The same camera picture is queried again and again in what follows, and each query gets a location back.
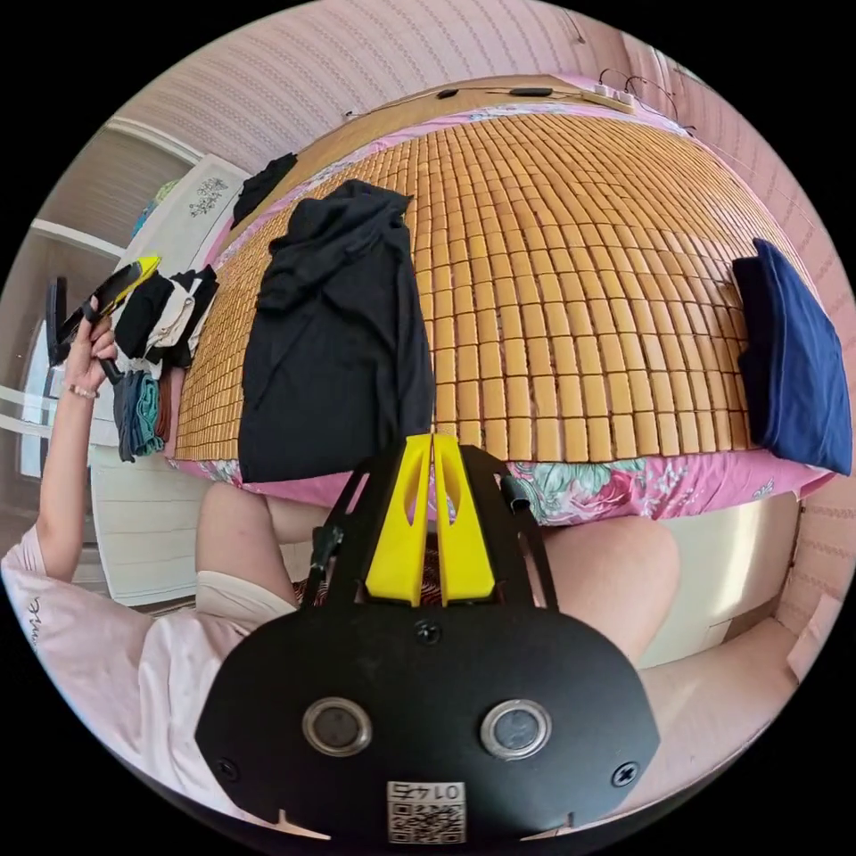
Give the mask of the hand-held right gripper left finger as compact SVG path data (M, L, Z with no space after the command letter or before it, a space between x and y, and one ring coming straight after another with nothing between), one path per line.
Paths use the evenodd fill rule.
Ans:
M431 457L430 434L407 439L365 579L372 599L420 605Z

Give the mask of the person's left hand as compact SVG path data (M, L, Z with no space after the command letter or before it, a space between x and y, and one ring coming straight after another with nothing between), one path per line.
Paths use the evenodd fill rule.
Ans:
M102 362L112 362L116 356L111 319L100 313L98 299L92 296L83 306L78 331L65 361L66 388L78 397L96 399L101 385L107 379Z

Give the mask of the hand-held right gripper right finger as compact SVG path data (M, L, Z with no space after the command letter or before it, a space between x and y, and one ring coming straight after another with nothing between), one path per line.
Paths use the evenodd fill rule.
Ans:
M491 599L495 577L457 440L436 434L433 470L442 604Z

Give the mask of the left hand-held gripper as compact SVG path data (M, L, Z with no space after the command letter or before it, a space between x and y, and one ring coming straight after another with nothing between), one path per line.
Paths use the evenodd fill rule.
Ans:
M68 311L67 278L58 277L58 365L68 357L70 345L76 338L80 321L88 317L95 325L101 317L111 315L127 302L137 286L152 277L161 264L160 256L146 256L117 269L94 291L98 308L92 311L91 298L78 309Z

